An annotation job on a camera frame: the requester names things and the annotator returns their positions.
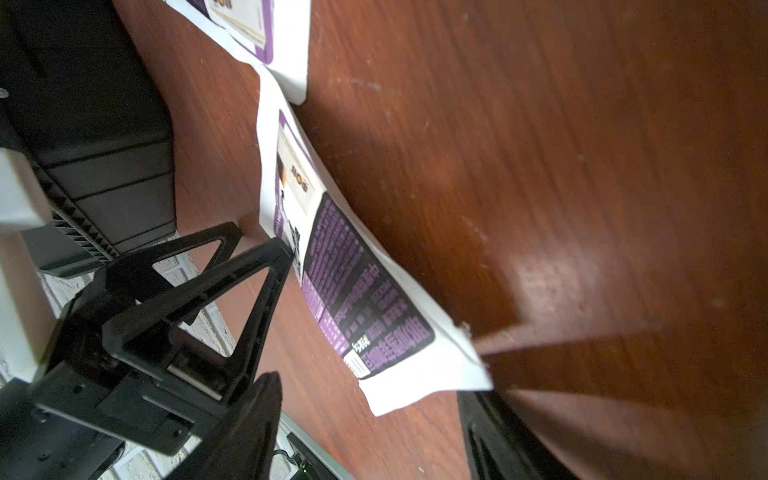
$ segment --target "wooden table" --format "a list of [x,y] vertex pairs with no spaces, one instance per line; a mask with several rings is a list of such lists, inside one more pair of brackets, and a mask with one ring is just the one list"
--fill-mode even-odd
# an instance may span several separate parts
[[[258,77],[162,2],[116,6],[173,117],[178,230],[262,240]],[[296,112],[578,475],[759,477],[767,45],[759,2],[315,0]],[[217,302],[236,334],[257,289]],[[356,478],[468,477],[455,395],[374,418],[293,277],[262,367]]]

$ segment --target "purple label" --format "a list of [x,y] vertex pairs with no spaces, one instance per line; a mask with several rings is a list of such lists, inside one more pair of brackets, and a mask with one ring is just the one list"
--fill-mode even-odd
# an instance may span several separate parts
[[370,370],[367,376],[434,340],[432,328],[327,192],[304,262],[302,291],[310,311],[336,353],[354,349]]
[[200,13],[210,18],[208,15],[208,9],[205,8],[205,1],[204,0],[187,0],[187,2],[192,5],[193,7],[200,10]]
[[[205,6],[204,0],[187,0],[193,7],[200,10],[205,16],[210,18],[210,15],[208,15],[208,9]],[[253,45],[253,49],[256,50],[256,53],[250,51],[250,49],[246,46],[240,43],[237,38],[232,37],[234,41],[236,41],[240,46],[248,50],[249,53],[253,54],[256,58],[258,58],[261,63],[265,65],[269,65],[272,63],[272,59],[274,56],[274,49],[272,45],[272,30],[274,28],[272,19],[273,19],[273,6],[272,6],[272,0],[261,0],[261,10],[264,15],[264,37],[266,38],[266,41],[264,42],[264,48],[259,48],[258,45]]]

